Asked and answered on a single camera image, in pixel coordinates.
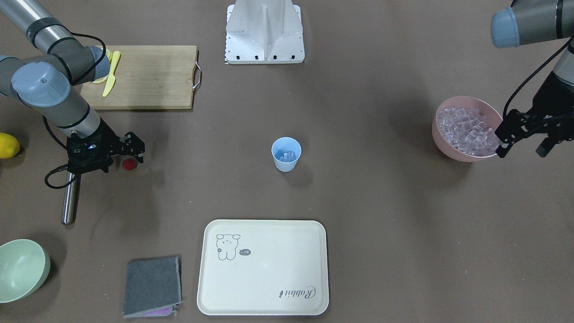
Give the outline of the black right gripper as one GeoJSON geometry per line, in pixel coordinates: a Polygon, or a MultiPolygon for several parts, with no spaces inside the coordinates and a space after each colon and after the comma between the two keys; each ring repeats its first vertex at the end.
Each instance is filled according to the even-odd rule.
{"type": "Polygon", "coordinates": [[[139,164],[144,163],[145,143],[133,132],[123,137],[101,121],[96,131],[86,138],[72,134],[66,139],[68,163],[66,169],[74,175],[102,170],[107,173],[117,155],[132,156],[139,164]]]}

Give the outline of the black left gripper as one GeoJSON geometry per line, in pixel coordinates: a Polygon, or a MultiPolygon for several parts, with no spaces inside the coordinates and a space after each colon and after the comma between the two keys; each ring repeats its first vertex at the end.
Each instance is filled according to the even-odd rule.
{"type": "Polygon", "coordinates": [[[498,157],[505,158],[515,143],[535,134],[545,134],[536,149],[546,157],[555,145],[573,141],[573,86],[551,72],[532,100],[527,112],[511,109],[503,116],[495,134],[500,139],[498,157]]]}

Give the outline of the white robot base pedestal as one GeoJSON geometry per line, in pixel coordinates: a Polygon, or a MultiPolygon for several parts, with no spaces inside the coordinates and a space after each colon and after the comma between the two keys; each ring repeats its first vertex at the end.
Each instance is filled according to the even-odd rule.
{"type": "Polygon", "coordinates": [[[225,63],[305,61],[301,8],[291,0],[237,0],[226,14],[225,63]]]}

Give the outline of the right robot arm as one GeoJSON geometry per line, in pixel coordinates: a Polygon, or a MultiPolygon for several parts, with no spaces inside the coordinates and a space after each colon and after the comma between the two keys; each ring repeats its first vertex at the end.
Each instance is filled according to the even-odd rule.
{"type": "Polygon", "coordinates": [[[109,74],[106,49],[82,45],[36,0],[3,0],[0,8],[42,53],[27,59],[2,55],[1,94],[37,110],[66,135],[66,170],[107,172],[117,155],[143,163],[144,142],[132,132],[116,135],[74,89],[109,74]]]}

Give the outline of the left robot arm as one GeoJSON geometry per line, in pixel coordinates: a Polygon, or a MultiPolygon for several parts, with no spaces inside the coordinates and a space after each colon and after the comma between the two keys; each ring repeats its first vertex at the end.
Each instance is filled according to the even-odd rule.
{"type": "Polygon", "coordinates": [[[532,100],[527,112],[509,109],[516,92],[504,105],[502,122],[495,133],[501,143],[496,154],[503,158],[520,140],[544,134],[536,149],[545,157],[562,142],[573,140],[574,128],[574,15],[571,0],[514,0],[494,14],[491,39],[497,48],[518,47],[554,39],[566,39],[543,66],[558,57],[532,100]]]}

